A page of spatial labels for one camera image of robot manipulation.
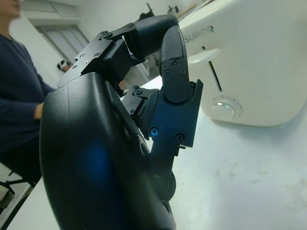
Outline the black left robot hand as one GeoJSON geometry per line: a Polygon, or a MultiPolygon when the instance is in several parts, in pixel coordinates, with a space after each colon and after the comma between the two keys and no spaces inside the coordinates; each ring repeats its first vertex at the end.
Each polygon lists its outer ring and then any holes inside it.
{"type": "Polygon", "coordinates": [[[40,165],[62,230],[174,230],[172,171],[203,83],[175,16],[99,33],[43,105],[40,165]]]}

